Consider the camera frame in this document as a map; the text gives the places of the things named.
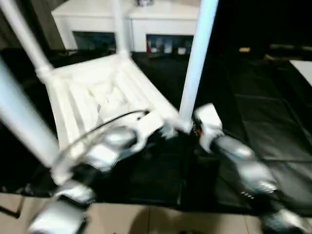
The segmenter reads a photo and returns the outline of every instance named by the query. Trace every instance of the white plastic part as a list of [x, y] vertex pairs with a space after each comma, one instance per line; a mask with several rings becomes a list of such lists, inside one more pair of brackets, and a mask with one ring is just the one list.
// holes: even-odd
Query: white plastic part
[[200, 82], [201, 72], [213, 29], [218, 0], [202, 0], [199, 9], [196, 32], [187, 69], [179, 118], [186, 132], [192, 127], [192, 114]]
[[128, 56], [129, 51], [128, 51], [127, 43], [126, 43], [124, 16], [123, 16], [123, 11], [121, 10], [121, 3], [120, 3], [120, 0], [111, 0], [111, 1], [113, 2], [117, 53], [120, 55]]
[[39, 47], [34, 35], [18, 10], [15, 0], [0, 0], [0, 5], [6, 19], [35, 66], [37, 75], [41, 78], [45, 72], [52, 69], [52, 65]]
[[44, 166], [51, 167], [59, 156], [58, 142], [11, 77], [2, 60], [0, 79], [1, 120]]
[[201, 121], [202, 135], [199, 139], [201, 147], [210, 152], [211, 142], [222, 135], [222, 122], [211, 103], [201, 106], [195, 110], [195, 116]]

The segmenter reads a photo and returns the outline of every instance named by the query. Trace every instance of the black mat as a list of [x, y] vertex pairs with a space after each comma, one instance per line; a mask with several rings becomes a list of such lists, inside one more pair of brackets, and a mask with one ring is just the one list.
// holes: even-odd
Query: black mat
[[[10, 63], [11, 56], [20, 59]], [[65, 65], [96, 58], [86, 54], [54, 58]], [[40, 114], [55, 131], [44, 85], [29, 71], [27, 58], [7, 52], [4, 59]], [[187, 70], [186, 57], [133, 59], [159, 91], [179, 108]], [[271, 169], [286, 194], [287, 206], [312, 216], [312, 87], [288, 62], [208, 59], [196, 106], [213, 102], [224, 129], [250, 145]], [[2, 192], [49, 196], [54, 184], [48, 170], [1, 128]], [[232, 171], [185, 136], [161, 143], [117, 167], [103, 184], [100, 201], [159, 204], [183, 210], [250, 213], [237, 195]]]

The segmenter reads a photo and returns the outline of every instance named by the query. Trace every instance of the white chair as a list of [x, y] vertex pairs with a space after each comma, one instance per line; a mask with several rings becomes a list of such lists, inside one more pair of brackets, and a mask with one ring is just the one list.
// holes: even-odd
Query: white chair
[[[55, 69], [44, 56], [14, 0], [0, 0], [1, 8], [34, 64], [37, 76], [46, 85], [60, 149], [100, 123], [137, 109], [156, 110], [162, 118], [181, 130], [189, 132], [191, 129], [191, 115], [218, 0], [202, 0], [180, 114], [131, 60], [125, 42], [120, 0], [112, 1], [117, 53]], [[119, 124], [129, 124], [136, 119], [135, 115], [128, 116], [121, 119]], [[12, 126], [12, 122], [7, 122], [7, 125], [13, 131], [18, 131]], [[19, 137], [42, 163], [47, 167], [52, 166], [57, 155], [46, 154], [43, 149], [38, 149], [37, 142], [25, 140], [28, 139], [27, 136]], [[72, 160], [82, 150], [83, 145], [72, 154]], [[66, 166], [63, 170], [52, 172], [57, 184], [68, 177]]]

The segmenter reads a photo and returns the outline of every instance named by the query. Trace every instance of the cabinet drawer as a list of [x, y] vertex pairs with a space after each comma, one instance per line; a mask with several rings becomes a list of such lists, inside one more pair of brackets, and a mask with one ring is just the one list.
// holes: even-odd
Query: cabinet drawer
[[134, 50], [137, 52], [146, 51], [146, 35], [194, 35], [196, 20], [132, 20], [134, 37]]

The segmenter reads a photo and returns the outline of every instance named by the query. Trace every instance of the floor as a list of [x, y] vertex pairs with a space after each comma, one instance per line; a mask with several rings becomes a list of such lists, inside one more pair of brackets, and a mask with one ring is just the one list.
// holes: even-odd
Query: floor
[[[0, 205], [17, 210], [21, 196], [0, 194]], [[19, 219], [0, 213], [3, 234], [23, 234], [48, 199], [25, 199]], [[260, 234], [258, 219], [236, 214], [182, 213], [140, 205], [96, 204], [89, 211], [86, 234]]]

